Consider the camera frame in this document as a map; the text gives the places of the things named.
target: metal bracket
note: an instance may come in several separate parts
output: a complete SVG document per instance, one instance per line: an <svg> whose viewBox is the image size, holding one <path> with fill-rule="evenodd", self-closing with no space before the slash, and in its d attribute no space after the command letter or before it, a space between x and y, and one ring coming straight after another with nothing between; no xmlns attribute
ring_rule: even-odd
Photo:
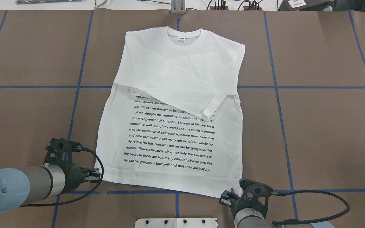
<svg viewBox="0 0 365 228"><path fill-rule="evenodd" d="M138 219L135 228L218 228L216 218Z"/></svg>
<svg viewBox="0 0 365 228"><path fill-rule="evenodd" d="M185 14L185 0L171 0L171 14Z"/></svg>

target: white mounting plate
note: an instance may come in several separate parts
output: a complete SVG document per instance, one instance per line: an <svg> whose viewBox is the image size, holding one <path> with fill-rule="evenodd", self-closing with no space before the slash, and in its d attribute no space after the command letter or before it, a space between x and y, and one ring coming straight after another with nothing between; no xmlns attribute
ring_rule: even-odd
<svg viewBox="0 0 365 228"><path fill-rule="evenodd" d="M138 219L135 228L218 228L217 221L216 218Z"/></svg>

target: black cable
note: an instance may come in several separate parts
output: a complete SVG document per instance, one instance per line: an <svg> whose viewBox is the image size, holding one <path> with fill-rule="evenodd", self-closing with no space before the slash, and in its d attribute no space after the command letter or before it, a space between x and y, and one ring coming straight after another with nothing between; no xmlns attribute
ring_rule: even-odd
<svg viewBox="0 0 365 228"><path fill-rule="evenodd" d="M93 187L93 189L91 189L89 192L85 193L83 196L80 196L78 198L75 198L75 199L72 199L72 200L69 200L69 201L65 201L65 202L52 203L52 204L28 204L28 205L24 205L24 206L60 206L60 205L65 205L65 204L73 203L75 201L79 201L79 200L85 198L86 196L90 195L94 190L96 190L98 188L98 186L102 182L102 178L104 177L104 165L102 164L100 158L97 156L96 153L92 152L92 154L94 155L94 157L99 162L99 165L101 166L101 171L102 171L101 172L100 179L99 179L98 183Z"/></svg>
<svg viewBox="0 0 365 228"><path fill-rule="evenodd" d="M209 8L209 6L210 6L210 3L212 2L212 0L210 0L209 1L209 4L208 4L208 6L207 6L207 9L206 10L208 10L208 8Z"/></svg>
<svg viewBox="0 0 365 228"><path fill-rule="evenodd" d="M239 10L239 9L240 9L240 7L242 6L242 4L243 4L244 2L249 2L249 4L250 4L250 1L249 1L249 0L244 0L244 1L242 1L242 3L240 4L239 8L237 8L237 10Z"/></svg>
<svg viewBox="0 0 365 228"><path fill-rule="evenodd" d="M364 5L365 5L365 0L364 0L364 3L362 4L362 6L361 6L361 12L364 10Z"/></svg>
<svg viewBox="0 0 365 228"><path fill-rule="evenodd" d="M256 1L253 1L253 2L252 2L252 6L251 6L251 7L249 7L249 8L248 8L248 10L253 10L253 7L255 7L255 6L256 6Z"/></svg>
<svg viewBox="0 0 365 228"><path fill-rule="evenodd" d="M171 5L171 3L158 2L158 1L154 1L154 0L136 0L136 1L141 1L141 2L154 2L154 3L161 3L161 4Z"/></svg>
<svg viewBox="0 0 365 228"><path fill-rule="evenodd" d="M299 221L297 219L287 219L287 220L284 220L283 222L274 221L274 222L272 222L274 225L276 225L276 226L280 226L280 225L301 225L301 224L325 222L325 221L329 221L329 220L332 220L332 219L339 218L340 216L343 216L343 215L347 214L350 211L350 205L346 202L346 200L344 200L342 197L340 197L336 194L333 194L331 192L324 192L324 191L319 191L319 190L299 190L299 191L288 192L288 193L281 193L280 192L278 194L278 196L288 196L288 195L293 195L293 194L297 194L297 193L321 193L321 194L334 196L346 205L346 209L344 211L340 212L340 213L337 213L336 215L332 215L332 216L321 218L321 219L312 219L312 220L304 220L304 221Z"/></svg>

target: white floor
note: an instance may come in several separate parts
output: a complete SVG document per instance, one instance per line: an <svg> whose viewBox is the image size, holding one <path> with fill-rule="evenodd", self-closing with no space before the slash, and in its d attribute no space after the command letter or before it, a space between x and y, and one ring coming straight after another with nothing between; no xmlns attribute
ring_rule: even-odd
<svg viewBox="0 0 365 228"><path fill-rule="evenodd" d="M160 2L170 3L170 0L157 0ZM97 0L97 5L103 3L104 0ZM205 10L209 0L186 0L185 6L187 8L195 8L199 10ZM226 6L230 10L237 10L241 1L238 0L226 0ZM15 10L88 10L94 9L95 0L81 0L68 3L43 3L43 4L16 4L16 0L0 0L0 9L15 9ZM260 6L263 10L277 10L277 0L262 0ZM138 0L107 0L107 2L101 6L108 9L170 9L170 5L159 4L153 2L143 2Z"/></svg>

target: white t-shirt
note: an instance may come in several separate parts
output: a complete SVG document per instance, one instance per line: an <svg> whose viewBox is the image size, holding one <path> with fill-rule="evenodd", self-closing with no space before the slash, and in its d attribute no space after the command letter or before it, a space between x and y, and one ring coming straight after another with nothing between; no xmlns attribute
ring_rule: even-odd
<svg viewBox="0 0 365 228"><path fill-rule="evenodd" d="M203 29L127 32L98 132L103 180L212 197L241 192L244 53Z"/></svg>

